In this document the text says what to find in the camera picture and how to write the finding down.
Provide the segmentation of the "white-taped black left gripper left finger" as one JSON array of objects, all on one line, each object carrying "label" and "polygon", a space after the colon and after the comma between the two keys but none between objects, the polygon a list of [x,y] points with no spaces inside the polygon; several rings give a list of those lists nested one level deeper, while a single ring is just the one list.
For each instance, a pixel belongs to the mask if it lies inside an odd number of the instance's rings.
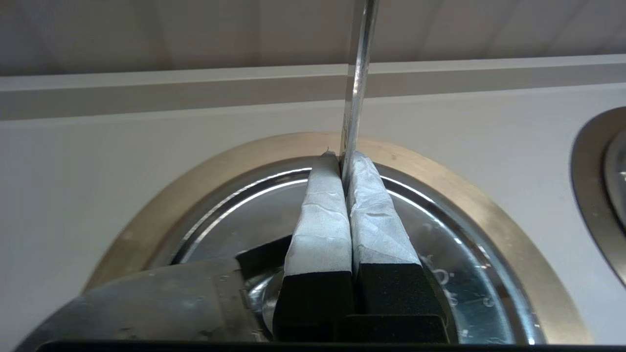
[{"label": "white-taped black left gripper left finger", "polygon": [[330,342],[353,314],[353,243],[335,153],[313,164],[284,262],[273,311],[273,338]]}]

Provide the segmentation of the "white-taped black left gripper right finger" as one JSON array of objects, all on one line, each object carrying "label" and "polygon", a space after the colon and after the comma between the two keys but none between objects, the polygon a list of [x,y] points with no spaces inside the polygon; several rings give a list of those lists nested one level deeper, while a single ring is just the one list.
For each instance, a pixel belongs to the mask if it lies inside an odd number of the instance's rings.
[{"label": "white-taped black left gripper right finger", "polygon": [[357,307],[340,322],[340,340],[446,343],[445,310],[377,168],[355,152],[349,169]]}]

